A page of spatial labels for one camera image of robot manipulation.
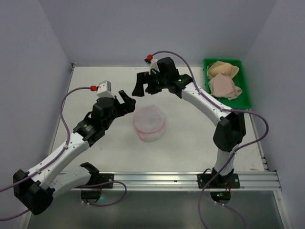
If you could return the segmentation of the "white mesh laundry bag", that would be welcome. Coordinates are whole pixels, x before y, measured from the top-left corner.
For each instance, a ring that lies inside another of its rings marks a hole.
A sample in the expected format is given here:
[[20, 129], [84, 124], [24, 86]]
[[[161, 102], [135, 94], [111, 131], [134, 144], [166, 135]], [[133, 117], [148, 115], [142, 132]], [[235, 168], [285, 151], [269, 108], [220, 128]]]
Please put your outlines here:
[[166, 119], [157, 106], [149, 105], [135, 112], [133, 124], [142, 141], [152, 142], [164, 134]]

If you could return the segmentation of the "beige bra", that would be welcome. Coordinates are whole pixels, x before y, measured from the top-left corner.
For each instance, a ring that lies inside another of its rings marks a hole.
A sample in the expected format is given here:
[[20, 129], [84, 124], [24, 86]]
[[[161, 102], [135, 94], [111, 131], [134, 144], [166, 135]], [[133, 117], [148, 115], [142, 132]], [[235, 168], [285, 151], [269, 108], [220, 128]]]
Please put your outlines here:
[[234, 66], [227, 62], [216, 61], [213, 64], [210, 64], [207, 68], [207, 77], [208, 79], [213, 79], [216, 75], [222, 73], [228, 75], [233, 79], [239, 72], [239, 67]]

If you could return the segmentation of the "pink bra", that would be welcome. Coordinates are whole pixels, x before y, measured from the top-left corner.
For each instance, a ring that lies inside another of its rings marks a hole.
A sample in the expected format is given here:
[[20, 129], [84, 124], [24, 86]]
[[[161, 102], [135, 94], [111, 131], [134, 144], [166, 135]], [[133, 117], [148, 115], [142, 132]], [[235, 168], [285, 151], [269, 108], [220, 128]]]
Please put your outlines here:
[[236, 86], [231, 77], [224, 73], [217, 74], [209, 81], [211, 95], [216, 98], [226, 98], [229, 101], [238, 98], [243, 90]]

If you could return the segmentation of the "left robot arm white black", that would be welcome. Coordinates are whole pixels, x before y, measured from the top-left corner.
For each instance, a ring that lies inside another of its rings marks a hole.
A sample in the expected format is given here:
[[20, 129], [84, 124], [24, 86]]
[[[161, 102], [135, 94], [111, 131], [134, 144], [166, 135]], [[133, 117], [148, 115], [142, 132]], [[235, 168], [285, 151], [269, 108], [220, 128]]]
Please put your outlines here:
[[62, 192], [97, 184], [99, 171], [90, 163], [81, 164], [66, 183], [56, 177], [78, 155], [100, 140], [116, 118], [134, 112], [136, 100], [123, 90], [119, 91], [119, 95], [123, 103], [110, 91], [98, 93], [92, 110], [73, 131], [67, 131], [66, 141], [36, 166], [15, 172], [12, 177], [14, 196], [33, 215], [44, 212]]

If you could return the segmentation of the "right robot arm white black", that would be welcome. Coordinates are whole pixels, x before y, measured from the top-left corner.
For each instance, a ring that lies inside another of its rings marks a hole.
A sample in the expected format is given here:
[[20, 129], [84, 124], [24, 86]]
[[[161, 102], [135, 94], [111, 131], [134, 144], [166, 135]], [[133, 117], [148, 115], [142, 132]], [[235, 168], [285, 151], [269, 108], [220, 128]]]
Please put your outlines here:
[[168, 89], [172, 94], [189, 102], [200, 110], [215, 125], [213, 142], [217, 158], [210, 175], [202, 180], [208, 188], [226, 188], [234, 174], [235, 151], [246, 134], [244, 115], [217, 102], [198, 86], [193, 73], [180, 74], [172, 58], [156, 59], [148, 55], [144, 60], [149, 70], [138, 73], [133, 96], [157, 94]]

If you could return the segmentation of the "green plastic tray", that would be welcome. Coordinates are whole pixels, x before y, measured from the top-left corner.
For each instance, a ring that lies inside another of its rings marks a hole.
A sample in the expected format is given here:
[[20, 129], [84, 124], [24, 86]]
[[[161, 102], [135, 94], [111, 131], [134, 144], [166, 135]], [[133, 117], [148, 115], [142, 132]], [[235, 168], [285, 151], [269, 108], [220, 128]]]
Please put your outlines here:
[[233, 99], [231, 101], [229, 101], [226, 98], [216, 98], [218, 101], [220, 101], [221, 103], [223, 103], [226, 106], [229, 106], [233, 109], [250, 109], [252, 107], [252, 103], [251, 103], [251, 99], [250, 99], [250, 95], [249, 95], [249, 91], [248, 91], [248, 86], [246, 83], [246, 79], [245, 79], [245, 74], [244, 74], [244, 68], [242, 65], [242, 62], [240, 60], [237, 59], [219, 59], [219, 58], [205, 58], [203, 60], [203, 69], [204, 69], [204, 75], [205, 75], [205, 81], [206, 81], [206, 91], [207, 93], [211, 94], [210, 88], [209, 88], [209, 81], [210, 79], [208, 79], [207, 77], [207, 68], [210, 64], [215, 63], [216, 61], [221, 61], [221, 62], [227, 62], [230, 63], [234, 66], [239, 67], [239, 72], [238, 74], [232, 79], [233, 82], [235, 83], [236, 86], [240, 87], [243, 92], [242, 94], [236, 98]]

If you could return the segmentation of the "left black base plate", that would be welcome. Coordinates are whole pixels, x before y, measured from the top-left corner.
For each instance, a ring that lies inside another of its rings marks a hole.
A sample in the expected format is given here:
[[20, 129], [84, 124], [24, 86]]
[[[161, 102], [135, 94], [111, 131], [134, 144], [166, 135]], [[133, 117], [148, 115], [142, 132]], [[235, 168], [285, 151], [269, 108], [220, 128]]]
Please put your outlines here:
[[91, 175], [87, 184], [80, 186], [81, 188], [112, 188], [114, 174], [112, 173], [97, 173]]

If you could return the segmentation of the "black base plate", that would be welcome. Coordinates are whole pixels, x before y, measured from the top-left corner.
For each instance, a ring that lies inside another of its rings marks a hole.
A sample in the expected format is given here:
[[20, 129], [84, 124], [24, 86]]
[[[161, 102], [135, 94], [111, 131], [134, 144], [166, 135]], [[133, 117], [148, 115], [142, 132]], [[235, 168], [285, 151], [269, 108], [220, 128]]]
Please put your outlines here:
[[112, 173], [97, 173], [91, 175], [87, 184], [80, 186], [81, 188], [112, 188], [114, 174]]
[[[213, 175], [211, 173], [197, 174], [198, 188], [203, 188], [206, 183], [212, 179]], [[239, 176], [237, 173], [232, 173], [230, 175], [221, 176], [218, 175], [212, 182], [208, 184], [206, 188], [214, 189], [239, 189], [241, 187]]]

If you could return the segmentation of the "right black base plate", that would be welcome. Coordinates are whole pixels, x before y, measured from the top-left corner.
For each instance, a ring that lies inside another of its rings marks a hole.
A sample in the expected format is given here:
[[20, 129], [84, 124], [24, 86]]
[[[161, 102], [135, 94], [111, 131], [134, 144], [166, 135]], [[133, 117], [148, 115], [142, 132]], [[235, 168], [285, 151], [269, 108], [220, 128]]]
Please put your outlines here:
[[[203, 188], [206, 183], [212, 179], [213, 175], [211, 173], [197, 174], [198, 188]], [[237, 173], [232, 173], [230, 175], [221, 176], [218, 175], [212, 182], [208, 184], [206, 188], [214, 189], [239, 189], [241, 187], [239, 176]]]

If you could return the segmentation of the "aluminium rail front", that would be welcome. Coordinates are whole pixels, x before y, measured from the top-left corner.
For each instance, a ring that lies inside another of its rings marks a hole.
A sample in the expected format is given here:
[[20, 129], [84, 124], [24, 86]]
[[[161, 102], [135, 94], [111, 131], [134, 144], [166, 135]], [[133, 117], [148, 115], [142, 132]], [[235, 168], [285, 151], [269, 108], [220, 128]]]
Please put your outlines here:
[[[59, 195], [73, 188], [88, 183], [91, 175], [87, 169], [79, 167], [74, 171], [61, 172], [57, 176], [47, 176], [49, 171], [34, 176], [33, 181], [37, 182], [43, 189], [53, 188], [55, 194]], [[113, 172], [114, 181], [112, 189], [127, 188], [130, 191], [197, 191], [198, 172]], [[278, 191], [281, 189], [276, 172], [239, 172], [240, 191]], [[229, 191], [233, 188], [214, 189], [203, 188], [210, 191]]]

